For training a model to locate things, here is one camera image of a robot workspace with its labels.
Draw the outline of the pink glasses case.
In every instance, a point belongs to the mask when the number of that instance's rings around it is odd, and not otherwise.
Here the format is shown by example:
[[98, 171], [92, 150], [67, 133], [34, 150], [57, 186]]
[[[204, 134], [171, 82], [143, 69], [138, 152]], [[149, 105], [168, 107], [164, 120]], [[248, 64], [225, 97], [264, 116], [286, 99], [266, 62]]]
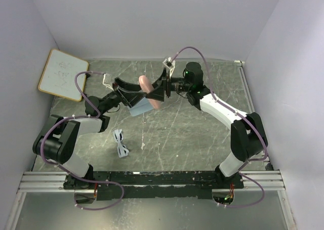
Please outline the pink glasses case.
[[[147, 94], [154, 90], [154, 87], [150, 80], [145, 75], [139, 76], [139, 85], [141, 90]], [[152, 105], [154, 109], [160, 109], [160, 102], [154, 99], [148, 99], [149, 103]]]

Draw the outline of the light blue cleaning cloth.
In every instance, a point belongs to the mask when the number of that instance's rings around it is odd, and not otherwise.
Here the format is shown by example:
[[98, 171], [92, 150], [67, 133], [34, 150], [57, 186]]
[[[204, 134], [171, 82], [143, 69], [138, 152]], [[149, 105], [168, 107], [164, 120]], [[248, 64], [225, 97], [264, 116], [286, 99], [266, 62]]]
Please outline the light blue cleaning cloth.
[[148, 99], [143, 98], [135, 106], [133, 106], [132, 108], [128, 108], [128, 110], [131, 116], [135, 117], [153, 110], [153, 106], [150, 104]]

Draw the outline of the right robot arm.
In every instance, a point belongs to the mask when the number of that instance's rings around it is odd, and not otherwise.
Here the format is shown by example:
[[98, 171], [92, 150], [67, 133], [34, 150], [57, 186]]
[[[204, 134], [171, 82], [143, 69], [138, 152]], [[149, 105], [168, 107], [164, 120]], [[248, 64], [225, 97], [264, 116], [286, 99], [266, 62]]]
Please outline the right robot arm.
[[171, 92], [185, 92], [188, 102], [198, 110], [208, 113], [230, 130], [230, 153], [216, 167], [215, 184], [226, 188], [232, 183], [232, 177], [249, 161], [262, 151], [266, 151], [268, 142], [261, 117], [256, 113], [246, 113], [229, 105], [213, 93], [203, 81], [204, 73], [197, 62], [186, 64], [183, 76], [175, 78], [171, 62], [155, 83], [142, 75], [139, 85], [147, 95], [153, 108], [159, 108], [160, 102]]

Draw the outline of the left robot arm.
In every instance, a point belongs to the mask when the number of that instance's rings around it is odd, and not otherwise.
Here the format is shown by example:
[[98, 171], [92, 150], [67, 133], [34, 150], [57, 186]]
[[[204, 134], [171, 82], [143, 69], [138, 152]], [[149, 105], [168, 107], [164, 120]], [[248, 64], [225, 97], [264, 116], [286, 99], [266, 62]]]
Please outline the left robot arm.
[[137, 85], [115, 79], [112, 92], [100, 98], [85, 96], [85, 115], [62, 117], [51, 115], [32, 146], [32, 151], [45, 163], [56, 165], [76, 178], [83, 189], [93, 186], [93, 166], [74, 153], [80, 135], [101, 133], [108, 127], [110, 118], [105, 113], [120, 104], [129, 108], [146, 97], [154, 87], [146, 76], [139, 77]]

